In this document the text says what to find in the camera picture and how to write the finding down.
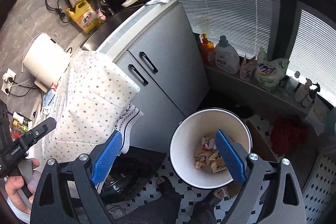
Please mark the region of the person's left hand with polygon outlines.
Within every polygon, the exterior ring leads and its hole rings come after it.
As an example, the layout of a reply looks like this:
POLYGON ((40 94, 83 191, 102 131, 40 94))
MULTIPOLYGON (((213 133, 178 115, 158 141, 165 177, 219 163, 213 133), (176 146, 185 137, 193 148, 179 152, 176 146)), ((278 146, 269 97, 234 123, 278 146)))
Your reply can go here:
MULTIPOLYGON (((40 162, 38 159, 31 158, 31 163, 33 166, 33 178, 27 184, 29 191, 33 194, 29 200, 33 202, 34 194, 38 186, 39 179, 41 178, 41 173, 37 170, 40 162)), ((5 191, 7 193, 7 204, 11 207, 14 214, 24 222, 28 222, 30 218, 31 210, 23 202, 18 194, 18 189, 24 186, 24 179, 22 176, 10 176, 5 182, 5 191)))

